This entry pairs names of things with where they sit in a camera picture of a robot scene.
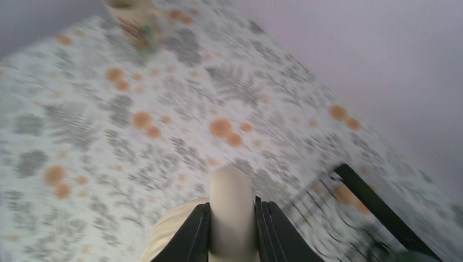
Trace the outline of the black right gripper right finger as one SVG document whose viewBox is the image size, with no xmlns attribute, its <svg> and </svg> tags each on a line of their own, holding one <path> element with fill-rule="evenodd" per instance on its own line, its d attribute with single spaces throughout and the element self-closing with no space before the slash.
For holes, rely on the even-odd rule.
<svg viewBox="0 0 463 262">
<path fill-rule="evenodd" d="M 260 261 L 323 262 L 275 202 L 257 196 L 254 206 Z"/>
</svg>

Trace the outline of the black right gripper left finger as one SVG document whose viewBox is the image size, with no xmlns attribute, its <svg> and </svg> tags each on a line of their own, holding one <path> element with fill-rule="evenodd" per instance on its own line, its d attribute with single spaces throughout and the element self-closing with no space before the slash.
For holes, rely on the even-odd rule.
<svg viewBox="0 0 463 262">
<path fill-rule="evenodd" d="M 210 205 L 186 202 L 165 213 L 150 236 L 150 261 L 206 261 Z"/>
</svg>

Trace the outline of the tall floral cream mug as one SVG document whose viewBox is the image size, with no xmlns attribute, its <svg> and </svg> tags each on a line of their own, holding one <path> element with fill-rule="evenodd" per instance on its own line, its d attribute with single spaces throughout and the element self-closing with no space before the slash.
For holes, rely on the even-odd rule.
<svg viewBox="0 0 463 262">
<path fill-rule="evenodd" d="M 168 12 L 155 7 L 151 1 L 106 0 L 103 3 L 131 46 L 142 56 L 156 53 L 173 31 L 174 21 Z"/>
</svg>

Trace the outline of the short cream mug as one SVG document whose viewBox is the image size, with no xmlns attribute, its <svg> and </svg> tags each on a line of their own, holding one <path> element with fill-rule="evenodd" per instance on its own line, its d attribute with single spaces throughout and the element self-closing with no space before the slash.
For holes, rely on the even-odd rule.
<svg viewBox="0 0 463 262">
<path fill-rule="evenodd" d="M 164 249 L 193 209 L 211 206 L 209 261 L 259 261 L 256 212 L 250 179 L 231 165 L 210 177 L 207 198 L 185 202 L 155 224 L 140 261 L 150 261 Z"/>
</svg>

